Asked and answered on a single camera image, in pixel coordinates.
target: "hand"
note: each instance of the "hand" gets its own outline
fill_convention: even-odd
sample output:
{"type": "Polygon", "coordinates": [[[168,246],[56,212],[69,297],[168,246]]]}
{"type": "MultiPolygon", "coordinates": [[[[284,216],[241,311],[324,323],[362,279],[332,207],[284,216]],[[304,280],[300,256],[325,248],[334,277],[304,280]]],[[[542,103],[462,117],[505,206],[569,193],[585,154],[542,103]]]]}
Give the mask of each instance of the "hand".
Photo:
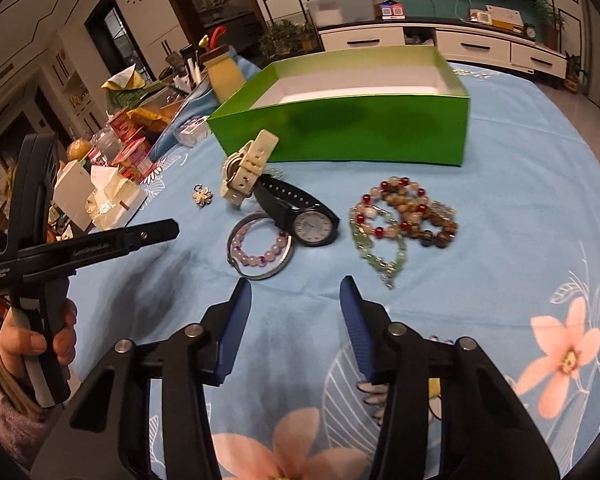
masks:
{"type": "MultiPolygon", "coordinates": [[[[54,351],[61,365],[68,365],[75,359],[76,316],[77,309],[74,302],[66,300],[64,328],[56,334],[53,341],[54,351]]],[[[27,369],[22,356],[40,355],[45,350],[45,337],[26,328],[17,327],[9,310],[0,329],[0,357],[6,370],[15,378],[26,381],[27,369]]]]}

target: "gold flower charm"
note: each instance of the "gold flower charm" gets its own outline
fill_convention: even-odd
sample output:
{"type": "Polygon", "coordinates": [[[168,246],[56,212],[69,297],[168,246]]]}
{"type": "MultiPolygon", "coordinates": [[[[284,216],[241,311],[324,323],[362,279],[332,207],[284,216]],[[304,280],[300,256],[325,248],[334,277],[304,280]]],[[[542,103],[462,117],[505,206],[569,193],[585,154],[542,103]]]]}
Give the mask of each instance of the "gold flower charm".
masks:
{"type": "Polygon", "coordinates": [[[213,198],[213,193],[209,191],[208,187],[202,187],[198,184],[195,188],[193,188],[193,195],[191,195],[193,200],[196,201],[200,207],[204,207],[207,204],[211,204],[211,199],[213,198]]]}

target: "drawer handle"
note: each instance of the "drawer handle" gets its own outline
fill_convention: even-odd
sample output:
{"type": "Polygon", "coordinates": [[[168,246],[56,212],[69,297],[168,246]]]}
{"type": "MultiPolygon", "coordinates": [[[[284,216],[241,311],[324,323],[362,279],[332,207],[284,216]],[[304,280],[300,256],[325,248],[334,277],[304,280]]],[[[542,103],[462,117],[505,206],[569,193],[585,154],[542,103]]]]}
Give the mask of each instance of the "drawer handle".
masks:
{"type": "Polygon", "coordinates": [[[471,43],[460,43],[462,46],[468,46],[470,48],[481,48],[483,50],[491,50],[490,46],[484,46],[484,45],[474,45],[471,43]]]}
{"type": "Polygon", "coordinates": [[[531,61],[535,61],[536,63],[542,63],[543,65],[553,66],[553,63],[549,63],[548,61],[543,61],[542,59],[538,59],[537,57],[532,57],[531,61]]]}
{"type": "Polygon", "coordinates": [[[362,45],[362,44],[375,44],[380,43],[380,40],[356,40],[356,41],[347,41],[348,45],[362,45]]]}

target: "blue tablecloth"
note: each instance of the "blue tablecloth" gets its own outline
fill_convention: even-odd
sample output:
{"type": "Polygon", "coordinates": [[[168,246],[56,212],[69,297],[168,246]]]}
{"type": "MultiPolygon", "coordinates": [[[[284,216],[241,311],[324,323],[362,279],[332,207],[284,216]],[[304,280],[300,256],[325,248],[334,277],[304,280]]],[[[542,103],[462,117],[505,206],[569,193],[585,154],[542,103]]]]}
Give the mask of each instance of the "blue tablecloth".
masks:
{"type": "MultiPolygon", "coordinates": [[[[283,178],[320,198],[342,219],[324,248],[298,248],[279,275],[253,283],[253,307],[232,375],[206,400],[216,451],[230,476],[286,474],[354,480],[372,457],[375,408],[362,403],[338,304],[352,274],[377,301],[423,336],[475,338],[528,407],[566,473],[600,429],[600,166],[577,131],[532,83],[460,67],[472,97],[461,168],[423,164],[292,162],[283,178]],[[445,250],[408,240],[395,289],[358,256],[348,209],[392,175],[417,180],[457,209],[456,240],[445,250]]],[[[224,153],[214,137],[171,150],[146,184],[133,223],[175,218],[174,242],[82,269],[71,280],[79,309],[81,377],[120,338],[167,338],[228,299],[237,273],[226,236],[247,212],[219,197],[224,153]],[[199,208],[196,184],[213,202],[199,208]]],[[[273,229],[255,228],[246,249],[262,254],[273,229]]],[[[391,257],[395,244],[378,243],[391,257]]],[[[152,396],[152,460],[164,475],[160,395],[152,396]]],[[[437,467],[439,423],[430,431],[437,467]]]]}

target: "white watch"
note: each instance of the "white watch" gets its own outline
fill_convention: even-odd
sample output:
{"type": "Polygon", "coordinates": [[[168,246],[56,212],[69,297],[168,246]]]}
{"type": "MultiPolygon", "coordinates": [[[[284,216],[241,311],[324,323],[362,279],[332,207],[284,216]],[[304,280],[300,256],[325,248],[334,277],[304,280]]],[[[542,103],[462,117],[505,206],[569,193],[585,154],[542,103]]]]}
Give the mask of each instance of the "white watch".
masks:
{"type": "Polygon", "coordinates": [[[256,180],[278,143],[278,137],[261,130],[255,140],[247,142],[240,151],[232,153],[222,165],[220,196],[234,205],[251,196],[256,180]]]}

